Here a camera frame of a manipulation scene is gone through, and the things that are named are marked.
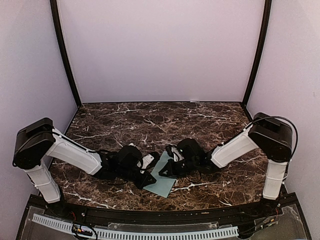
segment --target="white panel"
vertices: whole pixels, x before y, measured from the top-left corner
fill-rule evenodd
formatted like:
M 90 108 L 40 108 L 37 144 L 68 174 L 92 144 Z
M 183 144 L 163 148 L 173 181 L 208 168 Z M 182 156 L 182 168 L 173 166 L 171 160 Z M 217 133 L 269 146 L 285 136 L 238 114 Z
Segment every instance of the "white panel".
M 76 104 L 61 60 L 49 1 L 0 1 L 0 239 L 16 238 L 29 194 L 12 166 L 17 132 L 43 118 L 64 131 Z
M 292 120 L 299 145 L 286 186 L 296 192 L 313 239 L 320 239 L 320 4 L 272 2 L 262 60 L 248 105 Z
M 264 0 L 60 0 L 83 102 L 241 101 Z

